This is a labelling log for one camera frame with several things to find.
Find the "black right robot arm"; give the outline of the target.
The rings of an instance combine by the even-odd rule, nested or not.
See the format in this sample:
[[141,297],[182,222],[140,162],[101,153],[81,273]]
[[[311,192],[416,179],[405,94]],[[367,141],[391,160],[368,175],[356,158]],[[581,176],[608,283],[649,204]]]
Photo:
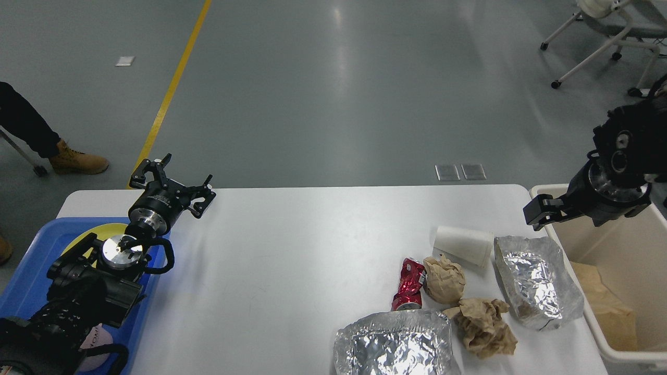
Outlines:
[[599,227],[648,207],[652,185],[665,182],[665,99],[662,77],[640,102],[610,110],[607,121],[594,128],[594,150],[565,194],[538,194],[524,207],[527,225],[538,231],[586,216]]

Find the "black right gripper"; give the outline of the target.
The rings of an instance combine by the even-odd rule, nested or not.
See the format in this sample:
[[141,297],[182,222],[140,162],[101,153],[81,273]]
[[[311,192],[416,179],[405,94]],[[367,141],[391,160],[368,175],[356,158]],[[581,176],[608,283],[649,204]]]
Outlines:
[[587,216],[596,227],[620,217],[638,216],[650,206],[649,183],[615,185],[597,161],[588,161],[571,179],[565,195],[538,194],[523,208],[525,223],[538,232],[546,225]]

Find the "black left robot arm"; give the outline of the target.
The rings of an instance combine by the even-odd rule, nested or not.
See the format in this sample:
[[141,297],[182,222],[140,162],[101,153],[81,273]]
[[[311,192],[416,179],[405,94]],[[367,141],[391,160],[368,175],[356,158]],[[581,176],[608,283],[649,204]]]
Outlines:
[[47,302],[29,319],[2,318],[2,369],[16,374],[75,374],[87,358],[115,354],[109,374],[120,374],[129,359],[124,344],[83,347],[93,328],[120,328],[143,300],[145,275],[170,271],[176,258],[166,235],[183,211],[200,218],[215,198],[208,175],[201,185],[168,178],[171,159],[145,159],[129,187],[142,194],[128,211],[123,233],[101,240],[88,233],[47,271]]

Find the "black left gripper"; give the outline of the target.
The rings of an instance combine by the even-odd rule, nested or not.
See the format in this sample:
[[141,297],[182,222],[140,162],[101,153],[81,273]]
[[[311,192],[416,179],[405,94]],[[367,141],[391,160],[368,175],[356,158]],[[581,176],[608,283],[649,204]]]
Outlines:
[[194,218],[200,219],[215,199],[212,174],[200,185],[171,183],[164,171],[171,157],[172,154],[167,153],[162,159],[144,159],[131,174],[129,188],[144,192],[129,209],[127,233],[164,235],[172,229],[182,211],[189,211]]

